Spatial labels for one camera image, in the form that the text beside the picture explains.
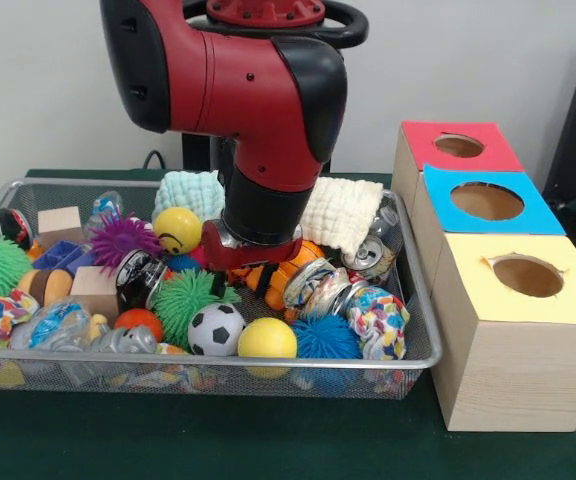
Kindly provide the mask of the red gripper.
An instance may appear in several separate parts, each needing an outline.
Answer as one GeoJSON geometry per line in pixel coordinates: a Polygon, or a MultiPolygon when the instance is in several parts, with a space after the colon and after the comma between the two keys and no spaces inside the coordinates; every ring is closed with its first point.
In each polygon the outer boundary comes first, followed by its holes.
{"type": "Polygon", "coordinates": [[[235,238],[224,228],[203,228],[201,244],[207,267],[213,271],[237,270],[294,259],[302,246],[302,229],[281,245],[258,245],[235,238]]]}

